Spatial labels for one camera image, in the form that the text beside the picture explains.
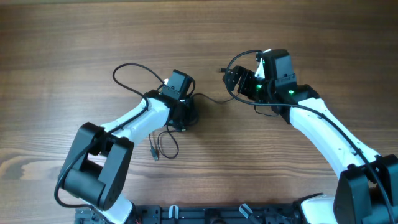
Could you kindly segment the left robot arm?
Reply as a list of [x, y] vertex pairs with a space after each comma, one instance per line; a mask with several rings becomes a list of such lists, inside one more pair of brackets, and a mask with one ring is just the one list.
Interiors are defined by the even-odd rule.
[[194, 87], [192, 77], [174, 70], [160, 90], [143, 94], [141, 103], [117, 120], [82, 125], [60, 170], [55, 198], [63, 189], [83, 200], [80, 208], [91, 210], [101, 222], [126, 223], [134, 206], [122, 189], [133, 148], [160, 128], [184, 130]]

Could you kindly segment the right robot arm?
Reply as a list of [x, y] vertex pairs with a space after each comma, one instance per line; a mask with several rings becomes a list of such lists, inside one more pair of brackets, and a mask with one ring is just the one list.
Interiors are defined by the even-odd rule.
[[310, 85], [299, 85], [285, 49], [254, 50], [255, 71], [229, 63], [228, 93], [254, 108], [269, 106], [299, 130], [338, 178], [334, 196], [315, 194], [293, 203], [300, 223], [397, 223], [397, 156], [382, 156], [336, 119]]

